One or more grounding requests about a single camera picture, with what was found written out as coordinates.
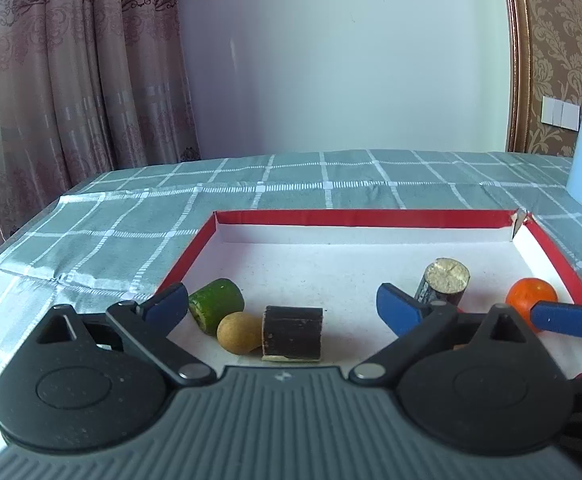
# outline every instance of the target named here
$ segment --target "damask wallpaper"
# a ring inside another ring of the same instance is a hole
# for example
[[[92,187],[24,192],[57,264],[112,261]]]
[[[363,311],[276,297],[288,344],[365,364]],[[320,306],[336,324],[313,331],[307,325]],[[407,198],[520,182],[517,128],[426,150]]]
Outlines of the damask wallpaper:
[[[582,0],[527,0],[532,88],[526,151],[573,156],[577,132],[540,121],[542,96],[580,105]]]

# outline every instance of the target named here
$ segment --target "table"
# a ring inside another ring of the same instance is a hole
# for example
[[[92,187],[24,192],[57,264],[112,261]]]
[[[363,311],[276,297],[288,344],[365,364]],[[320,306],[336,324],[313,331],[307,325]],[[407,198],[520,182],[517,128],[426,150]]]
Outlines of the table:
[[[102,174],[0,248],[0,371],[53,304],[103,312],[149,298],[214,210],[521,207],[582,278],[582,206],[564,189],[570,165],[514,153],[352,150]]]

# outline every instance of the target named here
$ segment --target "orange ball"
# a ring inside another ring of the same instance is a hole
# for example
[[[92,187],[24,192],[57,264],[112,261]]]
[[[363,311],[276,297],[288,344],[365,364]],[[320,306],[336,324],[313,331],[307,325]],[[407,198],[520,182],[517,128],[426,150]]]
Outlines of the orange ball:
[[[531,327],[534,332],[540,332],[531,324],[531,308],[538,301],[558,301],[558,295],[554,288],[545,280],[539,278],[522,278],[510,288],[505,303],[516,309],[522,319]]]

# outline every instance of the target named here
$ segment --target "toy fruit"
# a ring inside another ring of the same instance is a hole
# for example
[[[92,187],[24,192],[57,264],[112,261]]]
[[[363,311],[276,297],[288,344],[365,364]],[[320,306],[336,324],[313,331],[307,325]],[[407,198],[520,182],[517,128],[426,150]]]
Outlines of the toy fruit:
[[[217,326],[217,341],[226,351],[246,355],[262,346],[262,318],[234,312]]]
[[[530,313],[538,301],[558,301],[558,295],[554,288],[545,280],[539,278],[522,278],[510,288],[505,303],[516,309],[522,319],[534,332],[540,332],[531,324]]]
[[[235,283],[220,278],[189,295],[189,310],[202,332],[215,335],[223,317],[244,310],[244,298]]]

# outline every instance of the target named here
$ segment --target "green cylinder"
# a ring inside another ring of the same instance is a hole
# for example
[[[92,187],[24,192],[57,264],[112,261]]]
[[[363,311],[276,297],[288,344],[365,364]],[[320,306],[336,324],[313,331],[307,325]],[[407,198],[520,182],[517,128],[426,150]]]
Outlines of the green cylinder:
[[[189,310],[202,332],[215,336],[225,316],[244,310],[244,298],[235,283],[219,278],[189,295]]]

